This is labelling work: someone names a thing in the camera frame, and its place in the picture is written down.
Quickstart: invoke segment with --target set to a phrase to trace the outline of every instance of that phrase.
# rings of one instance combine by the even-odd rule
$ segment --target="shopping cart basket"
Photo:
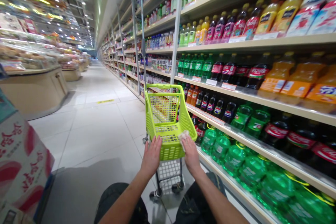
[[[160,161],[180,159],[180,174],[159,180],[158,172],[156,172],[157,190],[151,192],[149,197],[152,200],[158,200],[162,195],[160,182],[163,180],[180,176],[180,182],[173,185],[171,189],[174,193],[179,193],[183,189],[182,157],[184,157],[184,151],[178,135],[188,130],[191,139],[196,141],[197,133],[189,116],[181,85],[147,84],[147,88],[176,89],[176,93],[148,93],[145,90],[147,135],[143,142],[148,141],[148,136],[151,140],[154,136],[160,135],[162,137]]]

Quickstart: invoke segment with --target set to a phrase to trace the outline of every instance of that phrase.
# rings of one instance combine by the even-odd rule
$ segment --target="soda bottle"
[[[211,70],[211,80],[213,81],[219,81],[222,70],[223,70],[223,65],[224,65],[224,54],[219,54],[219,58],[216,61],[216,63],[212,66]]]
[[[249,120],[245,132],[259,138],[264,126],[270,121],[271,115],[263,110],[256,110]]]
[[[207,128],[207,125],[204,120],[196,126],[197,139],[195,141],[195,144],[197,146],[201,146],[206,128]]]
[[[286,144],[285,137],[290,130],[289,120],[291,116],[291,114],[284,112],[281,116],[276,117],[268,123],[260,139],[277,149],[282,149]]]
[[[212,65],[214,64],[214,61],[212,59],[212,54],[209,54],[209,58],[204,59],[204,65],[202,69],[202,78],[209,79],[211,77],[211,70]]]
[[[212,96],[209,100],[208,106],[206,108],[206,112],[208,114],[212,114],[214,108],[215,108],[215,103],[216,103],[216,96]]]
[[[290,131],[283,152],[296,158],[301,162],[306,162],[313,157],[312,147],[317,141],[317,127],[319,123],[313,120],[303,121],[294,131]]]
[[[232,35],[231,36],[239,36],[242,35],[246,26],[246,21],[248,19],[247,9],[250,4],[244,4],[241,13],[237,17],[237,21],[233,26]]]
[[[253,109],[247,105],[240,105],[231,125],[239,130],[244,130],[247,121],[253,113]]]
[[[198,93],[200,91],[198,90],[198,87],[195,87],[194,91],[192,92],[192,95],[191,95],[191,101],[190,101],[190,104],[195,106],[196,105],[196,102],[197,102],[197,96],[198,96]]]
[[[259,182],[268,172],[269,163],[270,161],[260,154],[248,155],[238,171],[237,182],[255,196]]]
[[[214,15],[212,22],[208,29],[208,34],[207,34],[205,44],[211,44],[212,40],[214,39],[216,25],[217,25],[217,18],[218,18],[217,15]]]
[[[216,142],[212,147],[211,157],[219,165],[222,165],[224,156],[231,146],[230,140],[221,132],[217,134]]]
[[[209,93],[206,93],[203,97],[203,101],[201,103],[201,110],[206,111],[209,102]]]
[[[220,43],[227,21],[228,19],[226,17],[226,12],[222,12],[220,20],[218,21],[216,28],[215,28],[215,36],[213,38],[213,43]]]
[[[223,70],[222,70],[222,77],[220,82],[225,82],[225,83],[229,83],[229,84],[234,84],[235,83],[235,72],[237,69],[237,64],[236,64],[236,53],[233,53],[231,55],[230,61],[228,63],[226,63],[223,66]]]
[[[243,35],[246,36],[245,40],[252,40],[254,38],[254,34],[259,24],[260,15],[262,13],[262,5],[264,0],[258,0],[254,10],[252,11],[250,19],[247,21]]]
[[[273,64],[273,68],[266,75],[258,95],[267,99],[274,100],[282,87],[289,78],[289,71],[294,67],[293,52],[286,52],[284,57]]]
[[[271,70],[271,66],[268,64],[270,53],[265,52],[262,55],[261,62],[255,64],[248,75],[248,81],[246,87],[258,90],[263,83],[266,74]]]
[[[223,169],[231,176],[235,176],[246,158],[245,145],[236,141],[231,145],[223,161]]]
[[[235,25],[236,20],[237,20],[237,13],[238,13],[238,10],[234,9],[231,13],[231,17],[227,20],[227,23],[224,27],[223,37],[220,41],[221,43],[229,42],[230,37],[232,35],[233,26]]]
[[[222,121],[224,121],[225,123],[231,124],[233,118],[235,117],[237,107],[238,106],[237,106],[236,101],[229,102],[224,111]]]
[[[319,72],[325,67],[321,59],[323,54],[324,52],[314,52],[307,62],[298,64],[278,95],[280,102],[298,105],[306,97],[317,82]]]
[[[222,115],[223,107],[224,107],[224,99],[220,98],[216,104],[215,109],[213,110],[212,115],[214,117],[219,118]]]
[[[194,74],[194,76],[202,77],[203,65],[204,65],[204,54],[200,54],[197,57],[197,60],[196,60],[196,66],[195,66],[195,74]]]
[[[215,128],[213,126],[209,127],[206,130],[203,141],[201,144],[202,151],[204,151],[206,154],[210,155],[212,152],[212,146],[215,143],[217,138],[217,134],[215,131]]]

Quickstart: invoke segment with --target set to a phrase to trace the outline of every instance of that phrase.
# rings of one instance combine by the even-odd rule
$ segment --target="shelf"
[[[295,176],[303,179],[330,197],[336,198],[336,184],[332,182],[328,176],[325,176],[311,167],[296,161],[294,158],[287,156],[286,154],[276,150],[266,143],[263,143],[262,141],[252,138],[243,132],[234,131],[231,129],[230,125],[225,124],[222,120],[219,120],[218,118],[211,116],[190,104],[186,105],[189,112],[233,137],[237,141],[245,144],[247,147],[293,173]]]
[[[227,94],[227,95],[237,97],[237,98],[240,98],[246,101],[261,104],[267,107],[271,107],[273,109],[278,109],[278,110],[281,110],[281,111],[284,111],[290,114],[294,114],[297,116],[315,120],[321,123],[336,126],[336,117],[330,114],[323,114],[323,113],[316,112],[315,110],[310,110],[310,109],[306,109],[306,108],[299,107],[299,106],[293,106],[293,105],[281,103],[276,100],[265,99],[265,98],[256,96],[254,94],[247,94],[247,93],[243,93],[237,90],[224,89],[219,86],[212,86],[212,85],[209,85],[203,82],[196,82],[196,81],[186,79],[186,78],[181,78],[178,76],[175,76],[175,80],[183,81],[183,82],[186,82],[192,85],[210,89],[210,90],[213,90],[219,93]]]

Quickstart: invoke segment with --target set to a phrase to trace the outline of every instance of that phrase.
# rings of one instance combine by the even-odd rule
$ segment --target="shopping cart wheel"
[[[184,183],[178,182],[171,186],[171,190],[173,191],[173,193],[179,194],[183,190],[183,187],[184,187]]]

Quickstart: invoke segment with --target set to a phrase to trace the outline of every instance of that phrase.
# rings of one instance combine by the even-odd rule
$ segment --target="shelf label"
[[[212,86],[217,86],[217,81],[216,80],[207,79],[206,83],[209,84],[209,85],[212,85]]]

